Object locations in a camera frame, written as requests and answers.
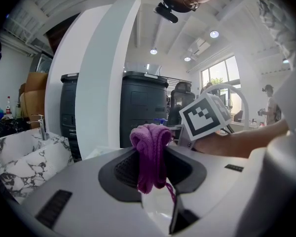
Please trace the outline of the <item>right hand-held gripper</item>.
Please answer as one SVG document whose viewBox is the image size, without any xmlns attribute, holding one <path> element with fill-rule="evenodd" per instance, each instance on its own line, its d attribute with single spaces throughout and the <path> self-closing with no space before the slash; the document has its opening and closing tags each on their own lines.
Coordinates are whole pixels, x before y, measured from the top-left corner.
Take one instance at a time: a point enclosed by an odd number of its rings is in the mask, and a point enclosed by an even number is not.
<svg viewBox="0 0 296 237">
<path fill-rule="evenodd" d="M 197 139 L 219 132 L 231 122 L 231 115 L 220 97 L 202 93 L 200 97 L 179 110 L 180 121 L 170 125 L 172 143 L 192 149 Z"/>
</svg>

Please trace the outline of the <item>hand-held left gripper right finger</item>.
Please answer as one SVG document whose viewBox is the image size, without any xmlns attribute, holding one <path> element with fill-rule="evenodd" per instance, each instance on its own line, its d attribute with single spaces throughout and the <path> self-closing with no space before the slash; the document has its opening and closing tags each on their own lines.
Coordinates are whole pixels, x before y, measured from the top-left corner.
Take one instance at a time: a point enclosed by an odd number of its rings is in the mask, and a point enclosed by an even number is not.
<svg viewBox="0 0 296 237">
<path fill-rule="evenodd" d="M 249 158 L 165 151 L 176 203 L 171 234 L 262 234 L 290 197 L 290 148 L 270 144 Z"/>
</svg>

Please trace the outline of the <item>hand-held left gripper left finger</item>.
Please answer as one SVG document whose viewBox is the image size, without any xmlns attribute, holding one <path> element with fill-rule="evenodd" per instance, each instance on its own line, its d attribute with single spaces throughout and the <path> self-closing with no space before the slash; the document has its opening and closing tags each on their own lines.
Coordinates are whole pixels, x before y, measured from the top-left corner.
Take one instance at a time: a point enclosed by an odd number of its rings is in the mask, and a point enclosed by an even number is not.
<svg viewBox="0 0 296 237">
<path fill-rule="evenodd" d="M 61 237 L 144 237 L 138 173 L 135 149 L 106 153 L 66 167 L 22 206 Z"/>
</svg>

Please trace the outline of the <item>purple cloth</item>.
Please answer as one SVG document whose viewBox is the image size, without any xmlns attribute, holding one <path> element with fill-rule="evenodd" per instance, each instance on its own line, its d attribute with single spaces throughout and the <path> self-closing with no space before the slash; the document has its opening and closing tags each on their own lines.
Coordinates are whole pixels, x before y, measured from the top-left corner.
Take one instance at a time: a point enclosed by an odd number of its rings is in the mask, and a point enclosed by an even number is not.
<svg viewBox="0 0 296 237">
<path fill-rule="evenodd" d="M 137 189 L 143 194 L 149 194 L 153 187 L 157 189 L 166 187 L 172 201 L 176 202 L 174 188 L 167 182 L 163 154 L 171 137 L 169 128 L 152 123 L 134 128 L 130 134 L 130 141 L 139 153 Z"/>
</svg>

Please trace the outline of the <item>person's right forearm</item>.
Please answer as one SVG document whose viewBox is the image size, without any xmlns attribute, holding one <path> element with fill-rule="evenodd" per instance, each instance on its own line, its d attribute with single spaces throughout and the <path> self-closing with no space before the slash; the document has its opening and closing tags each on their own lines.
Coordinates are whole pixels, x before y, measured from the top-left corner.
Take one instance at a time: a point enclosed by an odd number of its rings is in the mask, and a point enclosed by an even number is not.
<svg viewBox="0 0 296 237">
<path fill-rule="evenodd" d="M 267 147 L 273 139 L 285 135 L 288 130 L 287 122 L 282 119 L 275 124 L 250 131 L 227 135 L 212 133 L 197 139 L 193 147 L 204 154 L 248 158 L 253 150 Z"/>
</svg>

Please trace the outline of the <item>black office chair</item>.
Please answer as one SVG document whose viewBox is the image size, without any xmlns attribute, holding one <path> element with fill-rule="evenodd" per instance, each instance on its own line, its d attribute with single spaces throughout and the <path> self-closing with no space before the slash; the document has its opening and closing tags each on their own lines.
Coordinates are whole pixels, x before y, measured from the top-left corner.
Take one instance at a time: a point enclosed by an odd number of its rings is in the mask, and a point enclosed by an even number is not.
<svg viewBox="0 0 296 237">
<path fill-rule="evenodd" d="M 167 119 L 167 126 L 182 123 L 179 111 L 195 100 L 195 94 L 191 92 L 191 83 L 181 81 L 177 83 L 171 92 L 170 111 Z"/>
</svg>

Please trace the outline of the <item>black balcony railing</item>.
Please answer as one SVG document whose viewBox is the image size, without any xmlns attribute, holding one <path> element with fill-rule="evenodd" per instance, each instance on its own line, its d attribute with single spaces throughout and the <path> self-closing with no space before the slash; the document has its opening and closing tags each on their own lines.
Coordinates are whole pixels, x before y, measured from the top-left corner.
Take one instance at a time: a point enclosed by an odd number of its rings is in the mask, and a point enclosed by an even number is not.
<svg viewBox="0 0 296 237">
<path fill-rule="evenodd" d="M 187 80 L 183 80 L 183 79 L 170 78 L 170 77 L 168 77 L 167 80 L 168 80 L 169 86 L 171 86 L 171 87 L 175 87 L 179 82 L 191 83 L 191 81 L 187 81 Z"/>
</svg>

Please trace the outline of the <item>large glass window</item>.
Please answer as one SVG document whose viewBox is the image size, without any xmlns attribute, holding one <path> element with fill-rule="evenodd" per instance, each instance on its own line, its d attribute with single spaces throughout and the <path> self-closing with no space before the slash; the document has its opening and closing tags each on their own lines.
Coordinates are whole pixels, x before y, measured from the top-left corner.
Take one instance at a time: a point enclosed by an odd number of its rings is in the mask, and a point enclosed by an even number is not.
<svg viewBox="0 0 296 237">
<path fill-rule="evenodd" d="M 200 72 L 201 86 L 205 87 L 209 82 L 212 84 L 227 83 L 236 88 L 241 87 L 239 69 L 235 56 Z"/>
</svg>

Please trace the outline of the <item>black plastic cabinet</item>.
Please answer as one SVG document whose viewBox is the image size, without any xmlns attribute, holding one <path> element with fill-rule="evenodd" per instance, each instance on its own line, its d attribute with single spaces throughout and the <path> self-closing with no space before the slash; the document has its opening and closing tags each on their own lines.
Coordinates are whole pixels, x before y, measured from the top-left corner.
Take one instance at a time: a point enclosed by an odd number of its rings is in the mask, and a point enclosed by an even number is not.
<svg viewBox="0 0 296 237">
<path fill-rule="evenodd" d="M 62 136 L 68 138 L 74 162 L 82 160 L 75 123 L 75 96 L 78 75 L 79 73 L 73 73 L 61 76 L 60 129 Z"/>
<path fill-rule="evenodd" d="M 122 78 L 120 98 L 120 147 L 131 146 L 130 133 L 139 125 L 166 119 L 167 79 L 129 71 Z"/>
</svg>

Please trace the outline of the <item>ceiling air conditioner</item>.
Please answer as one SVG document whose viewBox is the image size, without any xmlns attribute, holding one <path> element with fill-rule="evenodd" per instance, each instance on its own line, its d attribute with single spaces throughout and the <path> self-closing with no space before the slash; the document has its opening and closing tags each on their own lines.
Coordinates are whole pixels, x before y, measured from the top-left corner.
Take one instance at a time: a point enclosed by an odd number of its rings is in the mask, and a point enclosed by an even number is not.
<svg viewBox="0 0 296 237">
<path fill-rule="evenodd" d="M 196 39 L 188 49 L 192 56 L 199 56 L 202 52 L 210 47 L 210 44 L 202 38 Z"/>
</svg>

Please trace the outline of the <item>chrome faucet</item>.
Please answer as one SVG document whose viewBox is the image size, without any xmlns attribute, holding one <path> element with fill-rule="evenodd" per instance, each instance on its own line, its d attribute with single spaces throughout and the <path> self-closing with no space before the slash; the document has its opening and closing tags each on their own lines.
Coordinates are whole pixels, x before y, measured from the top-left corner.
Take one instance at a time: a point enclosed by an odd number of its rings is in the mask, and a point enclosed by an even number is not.
<svg viewBox="0 0 296 237">
<path fill-rule="evenodd" d="M 38 117 L 38 119 L 37 120 L 27 121 L 27 124 L 38 123 L 39 124 L 39 130 L 40 130 L 41 138 L 42 138 L 43 141 L 47 141 L 49 139 L 49 134 L 46 132 L 44 115 L 41 115 L 41 114 L 33 114 L 31 116 L 32 117 Z"/>
</svg>

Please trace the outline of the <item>black marble counter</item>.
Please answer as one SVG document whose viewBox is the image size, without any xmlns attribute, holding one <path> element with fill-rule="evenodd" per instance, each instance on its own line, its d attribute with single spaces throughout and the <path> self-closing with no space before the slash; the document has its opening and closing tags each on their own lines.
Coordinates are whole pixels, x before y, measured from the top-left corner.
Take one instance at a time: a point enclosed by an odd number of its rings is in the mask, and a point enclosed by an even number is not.
<svg viewBox="0 0 296 237">
<path fill-rule="evenodd" d="M 12 118 L 0 120 L 0 138 L 30 129 L 29 118 Z"/>
</svg>

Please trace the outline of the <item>stacked brown cardboard boxes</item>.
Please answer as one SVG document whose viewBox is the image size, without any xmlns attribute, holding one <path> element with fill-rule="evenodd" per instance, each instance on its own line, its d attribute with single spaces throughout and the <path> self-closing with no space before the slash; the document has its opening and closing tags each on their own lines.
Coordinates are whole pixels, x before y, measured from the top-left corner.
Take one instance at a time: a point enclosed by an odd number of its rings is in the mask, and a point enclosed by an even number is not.
<svg viewBox="0 0 296 237">
<path fill-rule="evenodd" d="M 30 72 L 26 82 L 20 86 L 19 102 L 24 117 L 36 120 L 39 115 L 44 115 L 47 79 L 47 73 Z"/>
</svg>

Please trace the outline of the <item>cream striped shirt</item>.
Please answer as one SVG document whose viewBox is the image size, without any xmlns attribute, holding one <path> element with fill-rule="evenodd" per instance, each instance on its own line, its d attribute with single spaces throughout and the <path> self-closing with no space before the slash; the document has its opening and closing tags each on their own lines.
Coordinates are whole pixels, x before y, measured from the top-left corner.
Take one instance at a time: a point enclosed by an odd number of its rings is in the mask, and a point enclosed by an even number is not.
<svg viewBox="0 0 296 237">
<path fill-rule="evenodd" d="M 296 19 L 282 0 L 257 0 L 259 15 L 290 64 L 296 59 Z"/>
</svg>

